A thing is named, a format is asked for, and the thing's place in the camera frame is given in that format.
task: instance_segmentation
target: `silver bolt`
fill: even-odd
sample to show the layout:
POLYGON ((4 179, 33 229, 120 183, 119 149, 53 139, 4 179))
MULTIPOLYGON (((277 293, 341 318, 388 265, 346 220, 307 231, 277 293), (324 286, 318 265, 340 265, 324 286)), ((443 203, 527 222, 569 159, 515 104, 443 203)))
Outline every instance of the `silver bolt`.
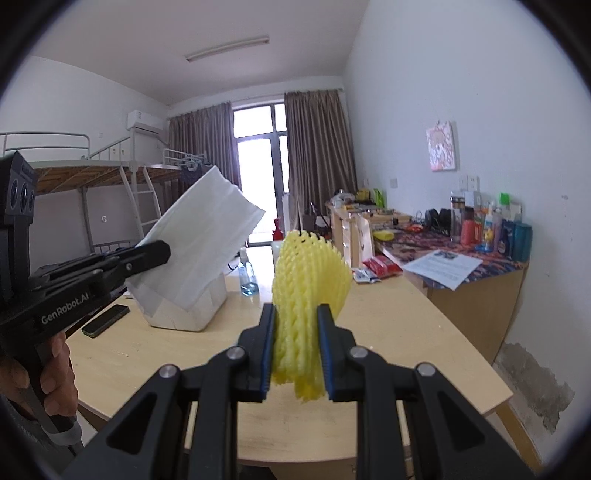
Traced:
POLYGON ((170 378, 173 377, 177 372, 177 368, 174 365, 168 364, 168 365, 163 365, 160 367, 160 370, 158 370, 158 374, 162 377, 162 378, 170 378))
POLYGON ((368 356, 368 351, 364 346, 355 345, 349 350, 350 355, 353 358, 365 358, 368 356))
POLYGON ((423 377, 432 377, 437 372, 437 369, 434 366, 432 366, 432 364, 428 364, 428 363, 425 362, 423 364, 420 364, 417 367, 417 371, 423 377))
POLYGON ((239 358, 242 358, 245 353, 246 352, 244 351, 244 348, 236 345, 236 346, 230 347, 228 349, 228 351, 226 352, 226 355, 228 356, 228 358, 230 360, 238 360, 239 358))

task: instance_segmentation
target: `human hand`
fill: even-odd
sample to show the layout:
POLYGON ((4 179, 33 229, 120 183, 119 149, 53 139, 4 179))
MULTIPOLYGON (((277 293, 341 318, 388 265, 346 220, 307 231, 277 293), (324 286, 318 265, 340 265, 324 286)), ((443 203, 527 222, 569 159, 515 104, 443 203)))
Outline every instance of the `human hand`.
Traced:
MULTIPOLYGON (((78 390, 74 386, 74 372, 70 367, 70 348, 66 345, 66 334, 61 332, 48 340, 53 359, 41 373, 41 389, 47 394, 43 406, 51 417, 62 415, 72 417, 78 408, 78 390)), ((16 360, 0 358, 0 392, 9 400, 34 416, 23 399, 20 389, 29 386, 29 375, 16 360)))

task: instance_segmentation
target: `white wall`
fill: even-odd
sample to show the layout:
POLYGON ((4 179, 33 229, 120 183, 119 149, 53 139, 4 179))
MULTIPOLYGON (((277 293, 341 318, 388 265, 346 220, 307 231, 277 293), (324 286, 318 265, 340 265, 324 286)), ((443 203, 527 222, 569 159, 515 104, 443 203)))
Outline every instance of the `white wall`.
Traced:
POLYGON ((201 108, 218 105, 224 102, 232 102, 235 106, 245 106, 260 102, 272 102, 283 97, 285 92, 308 90, 333 90, 342 89, 343 79, 339 76, 302 77, 287 82, 267 83, 252 87, 230 90, 216 95, 196 96, 182 102, 175 103, 168 110, 168 117, 172 118, 187 112, 193 112, 201 108))
POLYGON ((533 250, 506 341, 576 392, 556 432, 534 435, 547 459, 590 405, 589 92, 515 0, 371 0, 344 81, 359 182, 390 206, 448 206, 459 173, 523 202, 533 250), (459 173, 429 169, 437 120, 457 125, 459 173))
MULTIPOLYGON (((129 134, 127 114, 135 109, 166 118, 168 108, 100 75, 58 61, 29 57, 0 103, 0 132, 79 132, 90 136, 91 151, 96 151, 129 134)), ((146 153, 147 143, 139 143, 140 148, 146 153)), ((47 158, 47 151, 22 153, 29 160, 68 160, 83 154, 81 151, 73 154, 60 150, 51 152, 53 155, 47 158)), ((122 186, 90 189, 88 202, 95 243, 137 237, 131 204, 122 186), (107 223, 100 221, 103 215, 107 216, 107 223)), ((78 192, 38 197, 30 230, 32 270, 87 253, 78 192)))

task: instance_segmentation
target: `green bottle cap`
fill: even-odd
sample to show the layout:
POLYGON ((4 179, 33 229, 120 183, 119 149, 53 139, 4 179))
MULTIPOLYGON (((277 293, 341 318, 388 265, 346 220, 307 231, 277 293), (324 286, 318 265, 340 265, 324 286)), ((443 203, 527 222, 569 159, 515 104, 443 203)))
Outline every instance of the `green bottle cap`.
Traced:
POLYGON ((499 205, 509 205, 511 203, 508 193, 501 193, 499 195, 499 205))

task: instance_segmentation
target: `window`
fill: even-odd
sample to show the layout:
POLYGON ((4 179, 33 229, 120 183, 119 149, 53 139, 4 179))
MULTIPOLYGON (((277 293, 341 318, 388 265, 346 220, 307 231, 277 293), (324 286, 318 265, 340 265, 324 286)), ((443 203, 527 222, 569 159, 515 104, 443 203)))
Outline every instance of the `window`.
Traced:
POLYGON ((283 219, 283 194, 289 192, 285 105, 263 105, 234 111, 234 137, 243 195, 265 215, 248 238, 250 245, 272 240, 274 219, 283 219))

